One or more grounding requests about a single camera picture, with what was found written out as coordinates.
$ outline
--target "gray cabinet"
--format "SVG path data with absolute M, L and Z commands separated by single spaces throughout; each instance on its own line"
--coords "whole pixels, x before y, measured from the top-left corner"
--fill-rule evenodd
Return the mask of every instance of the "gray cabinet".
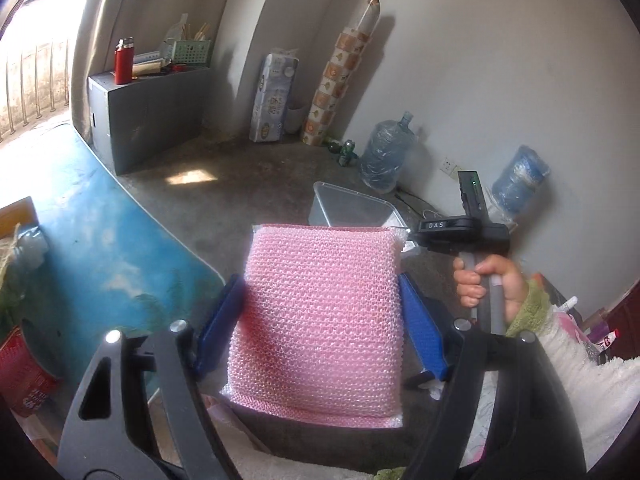
M 111 72 L 90 76 L 95 153 L 113 173 L 123 174 L 197 137 L 210 81 L 209 68 L 147 76 L 126 85 L 116 85 Z

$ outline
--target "blue gripper pad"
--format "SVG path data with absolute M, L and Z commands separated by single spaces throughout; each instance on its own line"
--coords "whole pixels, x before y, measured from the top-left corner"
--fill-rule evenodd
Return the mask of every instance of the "blue gripper pad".
M 196 342 L 196 359 L 191 368 L 197 381 L 218 366 L 242 312 L 244 290 L 244 278 L 234 274 L 216 299 L 209 320 Z
M 415 351 L 424 369 L 432 372 L 437 379 L 443 380 L 448 367 L 442 351 L 442 338 L 428 307 L 444 309 L 444 312 L 446 307 L 437 300 L 423 298 L 407 274 L 400 274 L 398 282 L 404 326 L 409 332 Z

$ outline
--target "concrete floor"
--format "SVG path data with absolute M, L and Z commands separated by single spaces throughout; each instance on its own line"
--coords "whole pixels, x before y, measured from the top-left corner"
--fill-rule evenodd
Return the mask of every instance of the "concrete floor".
M 252 240 L 252 226 L 263 223 L 306 224 L 321 180 L 366 194 L 354 167 L 342 168 L 336 155 L 310 148 L 297 139 L 279 144 L 238 140 L 211 144 L 204 137 L 157 156 L 131 174 L 122 185 L 187 247 L 227 279 L 242 272 Z M 206 182 L 171 184 L 172 176 L 209 175 Z M 407 221 L 414 214 L 395 197 L 392 202 Z M 416 209 L 430 208 L 405 197 Z M 402 261 L 427 296 L 458 311 L 448 256 L 423 251 Z M 410 344 L 405 345 L 402 374 L 420 371 Z M 215 393 L 225 383 L 224 370 L 204 384 Z M 427 392 L 402 393 L 404 427 L 398 430 L 345 430 L 281 420 L 237 409 L 242 421 L 275 454 L 304 462 L 364 472 L 406 465 L 430 426 L 436 402 Z

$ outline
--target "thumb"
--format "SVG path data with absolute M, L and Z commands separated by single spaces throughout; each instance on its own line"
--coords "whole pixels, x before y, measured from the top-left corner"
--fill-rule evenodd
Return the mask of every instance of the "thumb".
M 478 274 L 499 274 L 504 276 L 513 270 L 513 267 L 514 263 L 511 260 L 504 256 L 498 256 L 498 254 L 491 254 L 476 265 L 476 272 Z

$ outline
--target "pink scrubbing pad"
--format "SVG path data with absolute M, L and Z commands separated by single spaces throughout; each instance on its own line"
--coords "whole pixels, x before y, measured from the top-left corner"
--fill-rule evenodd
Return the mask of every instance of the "pink scrubbing pad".
M 231 339 L 228 398 L 300 422 L 401 426 L 405 239 L 393 228 L 260 227 Z

